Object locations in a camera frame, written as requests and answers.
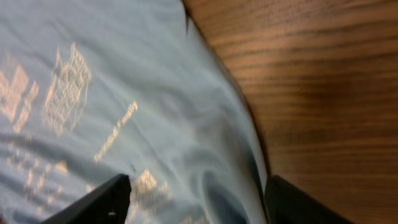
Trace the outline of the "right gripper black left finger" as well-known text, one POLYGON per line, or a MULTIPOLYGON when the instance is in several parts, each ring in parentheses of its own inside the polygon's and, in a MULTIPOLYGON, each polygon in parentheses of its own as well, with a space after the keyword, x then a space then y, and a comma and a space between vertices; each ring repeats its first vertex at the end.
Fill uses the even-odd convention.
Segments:
POLYGON ((124 224, 130 193, 129 176, 118 174, 42 224, 124 224))

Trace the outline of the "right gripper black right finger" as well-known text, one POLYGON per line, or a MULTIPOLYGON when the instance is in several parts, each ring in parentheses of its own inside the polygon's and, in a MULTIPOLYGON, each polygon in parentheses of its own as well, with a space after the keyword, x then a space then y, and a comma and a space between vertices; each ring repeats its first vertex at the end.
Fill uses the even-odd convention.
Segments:
POLYGON ((264 203, 270 224, 352 224, 278 175, 268 179, 264 203))

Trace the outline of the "light blue printed t-shirt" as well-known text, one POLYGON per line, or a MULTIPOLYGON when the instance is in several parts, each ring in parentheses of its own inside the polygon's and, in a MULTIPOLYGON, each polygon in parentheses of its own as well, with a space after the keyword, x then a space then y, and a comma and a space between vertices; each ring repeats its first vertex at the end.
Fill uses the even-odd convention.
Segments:
POLYGON ((120 173, 126 223, 266 222, 252 119, 181 1, 2 1, 1 219, 120 173))

